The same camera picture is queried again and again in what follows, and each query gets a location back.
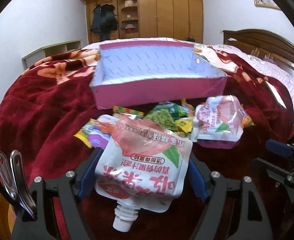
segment wooden wardrobe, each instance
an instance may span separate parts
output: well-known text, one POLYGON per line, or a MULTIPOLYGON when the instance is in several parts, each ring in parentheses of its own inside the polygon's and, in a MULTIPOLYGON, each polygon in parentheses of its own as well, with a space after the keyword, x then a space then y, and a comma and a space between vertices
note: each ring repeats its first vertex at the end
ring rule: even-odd
MULTIPOLYGON (((94 7, 102 2, 110 2, 117 8, 114 13, 121 14, 117 1, 119 0, 85 0, 87 9, 88 40, 97 42, 98 35, 90 32, 94 7)), ((137 0, 138 30, 141 38, 170 37, 186 40, 188 37, 202 43, 203 9, 202 0, 137 0)), ((114 31, 111 39, 129 38, 114 31)))
POLYGON ((138 0, 140 37, 194 38, 202 43, 202 0, 138 0))

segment floral blanket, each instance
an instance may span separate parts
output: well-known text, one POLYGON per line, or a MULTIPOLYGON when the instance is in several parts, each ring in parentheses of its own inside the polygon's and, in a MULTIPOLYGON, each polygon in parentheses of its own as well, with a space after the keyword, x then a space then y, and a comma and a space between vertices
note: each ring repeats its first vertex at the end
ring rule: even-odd
MULTIPOLYGON (((278 163, 277 156, 264 150, 266 139, 286 142, 293 128, 293 106, 287 89, 276 79, 258 73, 235 54, 215 51, 222 62, 236 65, 227 71, 225 95, 236 96, 246 112, 252 117, 254 127, 245 128, 239 144, 231 150, 202 148, 194 144, 196 157, 205 161, 211 170, 226 177, 241 179, 250 175, 250 160, 263 157, 278 163), (287 109, 273 99, 263 80, 274 85, 287 109)), ((97 110, 89 83, 99 59, 98 50, 84 49, 72 53, 45 58, 26 70, 9 88, 0 105, 0 150, 7 156, 19 150, 23 155, 26 179, 30 184, 36 176, 44 179, 58 178, 66 171, 74 170, 92 152, 73 135, 88 122, 111 110, 97 110)), ((205 101, 193 99, 188 103, 197 105, 205 101)), ((133 106, 147 113, 155 104, 133 106)), ((266 205, 272 227, 281 231, 284 216, 285 194, 274 188, 268 179, 256 179, 266 205)), ((55 201, 55 212, 62 239, 68 239, 60 205, 55 201)), ((174 200, 169 210, 162 214, 145 210, 129 233, 112 228, 116 202, 92 192, 82 204, 83 213, 97 240, 110 239, 189 239, 204 204, 196 198, 186 180, 182 196, 174 200)), ((227 201, 226 216, 222 227, 226 228, 231 212, 227 201)))

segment bed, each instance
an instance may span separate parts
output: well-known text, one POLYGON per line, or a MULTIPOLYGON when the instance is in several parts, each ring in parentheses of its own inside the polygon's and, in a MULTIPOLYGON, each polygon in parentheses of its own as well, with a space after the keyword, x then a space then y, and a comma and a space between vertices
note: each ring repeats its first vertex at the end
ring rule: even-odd
MULTIPOLYGON (((225 31, 224 37, 225 45, 238 47, 259 58, 263 54, 269 55, 285 71, 289 72, 286 68, 292 70, 290 74, 294 76, 294 46, 288 41, 261 30, 225 31)), ((185 42, 172 38, 149 38, 152 39, 185 42)), ((112 113, 111 110, 97 109, 89 88, 99 59, 96 50, 98 47, 98 43, 90 44, 81 51, 52 56, 34 64, 15 81, 4 96, 0 105, 0 150, 6 155, 14 149, 22 153, 29 184, 36 176, 58 178, 87 159, 92 149, 73 135, 89 118, 112 113)), ((287 167, 286 160, 264 149, 264 142, 268 138, 286 142, 294 132, 294 105, 288 89, 276 78, 266 77, 240 56, 224 52, 223 49, 223 44, 217 45, 217 57, 221 61, 233 61, 239 66, 236 72, 228 73, 229 81, 224 92, 239 98, 256 126, 245 129, 240 143, 234 149, 208 149, 194 144, 194 154, 211 170, 234 179, 251 175, 250 160, 256 157, 287 167), (263 82, 266 78, 281 95, 286 109, 273 100, 263 82)), ((189 103, 197 105, 204 100, 193 99, 189 103)), ((133 108, 147 113, 154 105, 133 108)), ((254 178, 254 181, 277 237, 286 231, 286 214, 283 212, 286 194, 280 187, 275 188, 274 181, 268 177, 254 178)), ((68 239, 60 205, 55 199, 54 203, 61 237, 63 240, 68 239)), ((232 204, 231 201, 226 201, 217 239, 225 236, 232 204)), ((160 239, 189 239, 204 204, 195 197, 186 180, 182 196, 173 201, 167 212, 155 214, 142 210, 139 219, 127 234, 112 230, 114 207, 113 200, 95 192, 82 202, 85 218, 98 240, 131 240, 140 237, 154 239, 155 236, 160 239), (183 230, 172 231, 172 228, 183 230)))

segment white pouch cap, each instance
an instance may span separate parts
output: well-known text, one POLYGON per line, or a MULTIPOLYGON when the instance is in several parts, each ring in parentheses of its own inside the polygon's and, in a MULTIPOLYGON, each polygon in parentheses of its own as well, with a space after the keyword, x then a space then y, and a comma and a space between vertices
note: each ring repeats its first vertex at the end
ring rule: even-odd
POLYGON ((115 208, 115 219, 114 224, 112 225, 114 229, 120 232, 128 232, 131 228, 131 225, 138 218, 139 206, 128 205, 117 201, 119 205, 115 208))

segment metal clip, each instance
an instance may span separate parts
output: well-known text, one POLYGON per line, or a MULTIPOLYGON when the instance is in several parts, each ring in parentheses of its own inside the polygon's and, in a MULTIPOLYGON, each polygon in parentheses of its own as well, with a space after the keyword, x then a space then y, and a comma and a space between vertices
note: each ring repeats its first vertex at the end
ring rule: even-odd
POLYGON ((11 167, 4 153, 0 152, 0 175, 5 190, 13 200, 19 202, 32 218, 35 218, 36 204, 27 187, 23 171, 23 159, 19 151, 12 151, 10 165, 11 167))

